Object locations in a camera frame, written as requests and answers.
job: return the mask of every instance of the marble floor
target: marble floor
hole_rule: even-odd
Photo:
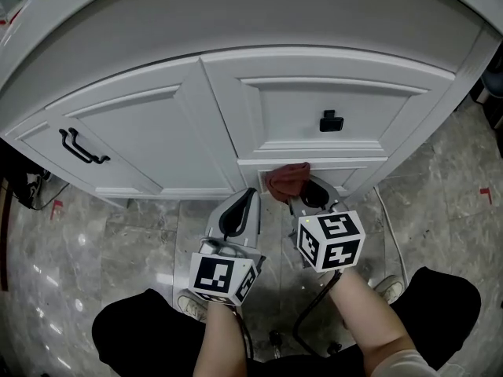
[[[46,185],[42,202],[62,183]],[[482,188],[490,189],[492,205]],[[501,376],[503,160],[481,108],[467,99],[379,189],[409,276],[426,265],[469,279],[482,295],[474,331],[442,374]],[[107,304],[148,287],[176,303],[188,284],[190,255],[218,203],[132,200],[120,210],[71,186],[58,200],[62,206],[54,212],[13,202],[10,292],[0,296],[8,337],[26,376],[113,377],[97,358],[94,318]],[[376,193],[354,209],[368,234],[360,272],[371,284],[399,275]],[[302,269],[291,230],[287,207],[264,196],[259,249],[267,260],[244,304],[255,356],[262,360],[274,355],[272,329],[283,334],[283,354],[303,352],[291,337],[292,325],[320,289],[312,269]],[[319,353],[330,342],[353,343],[328,300],[308,317],[301,335]]]

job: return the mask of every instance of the white shoe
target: white shoe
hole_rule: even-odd
[[[400,278],[396,275],[390,275],[380,282],[375,288],[381,298],[386,300],[387,304],[390,305],[402,295],[403,293],[403,283]]]
[[[207,310],[189,296],[178,296],[178,307],[182,313],[201,323],[206,322]]]

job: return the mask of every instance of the black handle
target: black handle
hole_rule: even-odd
[[[92,163],[93,162],[92,160],[90,160],[88,158],[84,158],[75,149],[73,149],[72,147],[68,146],[68,144],[66,143],[66,137],[68,136],[68,133],[67,133],[66,130],[60,129],[60,134],[63,137],[62,140],[61,140],[61,144],[63,145],[64,149],[66,149],[67,151],[71,152],[73,155],[75,155],[77,158],[79,158],[80,160],[82,160],[85,163]]]
[[[106,155],[103,155],[101,158],[98,158],[97,156],[86,151],[79,144],[77,144],[77,136],[79,135],[79,132],[72,127],[70,127],[68,129],[68,131],[72,135],[72,145],[75,148],[77,148],[77,150],[80,151],[80,153],[84,154],[85,156],[88,156],[89,159],[91,159],[93,162],[97,163],[98,165],[101,165],[105,160],[110,160],[110,158],[108,158]]]
[[[323,119],[320,119],[320,131],[326,133],[327,131],[341,131],[343,129],[344,118],[336,117],[335,110],[325,110],[323,112]]]

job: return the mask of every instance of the forearm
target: forearm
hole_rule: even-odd
[[[244,377],[246,356],[240,326],[224,305],[209,303],[203,345],[194,377]]]
[[[384,359],[414,344],[393,309],[352,269],[345,269],[330,296],[363,352],[370,375]]]

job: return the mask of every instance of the countertop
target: countertop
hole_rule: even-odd
[[[0,88],[53,30],[93,0],[29,0],[0,43]],[[460,0],[503,34],[503,0]]]

